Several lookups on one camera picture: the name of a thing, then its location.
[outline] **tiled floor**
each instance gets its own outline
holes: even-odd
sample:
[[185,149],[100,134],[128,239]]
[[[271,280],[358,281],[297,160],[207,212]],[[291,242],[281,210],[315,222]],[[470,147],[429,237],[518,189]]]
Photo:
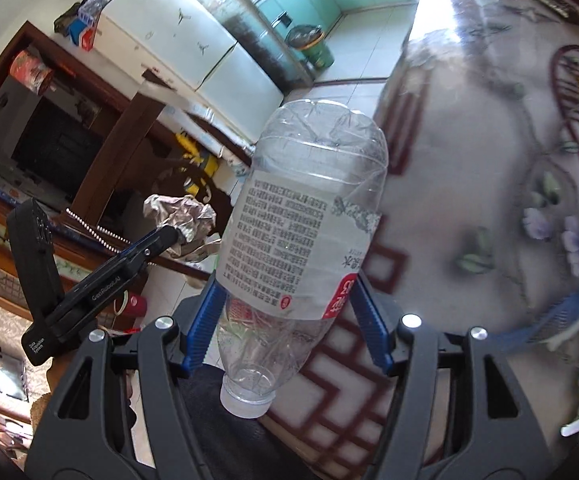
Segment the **tiled floor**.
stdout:
[[295,90],[289,94],[285,102],[297,99],[327,99],[347,105],[352,110],[358,110],[372,117],[383,86],[385,86],[383,83],[317,86],[307,90]]
[[412,6],[347,14],[327,36],[334,63],[317,81],[389,77],[412,25]]

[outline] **bottle cap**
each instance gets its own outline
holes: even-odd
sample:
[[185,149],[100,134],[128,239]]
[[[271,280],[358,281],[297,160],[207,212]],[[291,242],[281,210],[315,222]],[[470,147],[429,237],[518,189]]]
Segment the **bottle cap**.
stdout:
[[228,381],[230,378],[226,374],[223,376],[223,385],[220,389],[220,402],[228,412],[240,418],[258,418],[265,415],[276,397],[276,392],[271,392],[253,400],[242,399],[233,394]]

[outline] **white freezer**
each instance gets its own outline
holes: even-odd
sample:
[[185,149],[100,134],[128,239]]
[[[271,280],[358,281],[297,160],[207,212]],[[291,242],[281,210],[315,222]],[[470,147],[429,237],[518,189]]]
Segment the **white freezer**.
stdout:
[[138,83],[152,70],[249,142],[282,102],[263,69],[196,0],[112,0],[94,49]]
[[197,90],[208,103],[220,103],[221,114],[256,142],[283,94],[240,44],[218,62]]

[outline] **plastic water bottle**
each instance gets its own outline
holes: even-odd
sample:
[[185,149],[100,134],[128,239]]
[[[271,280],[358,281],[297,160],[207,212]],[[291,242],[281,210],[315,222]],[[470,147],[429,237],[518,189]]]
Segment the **plastic water bottle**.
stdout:
[[344,105],[291,102],[270,118],[222,241],[218,323],[234,415],[265,413],[347,301],[378,224],[383,132]]

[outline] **blue gripper pad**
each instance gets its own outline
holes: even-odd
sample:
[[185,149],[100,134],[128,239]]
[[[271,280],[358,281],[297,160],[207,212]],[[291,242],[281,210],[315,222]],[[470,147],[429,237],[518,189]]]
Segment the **blue gripper pad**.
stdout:
[[185,336],[183,371],[187,376],[202,365],[227,296],[212,274],[200,295],[186,298],[176,308],[174,319]]
[[370,291],[371,285],[367,279],[359,274],[354,284],[349,301],[354,309],[356,319],[361,327],[365,344],[369,349],[371,360],[379,367],[385,375],[389,375],[394,366],[392,358],[392,338],[385,322],[374,303],[373,294]]

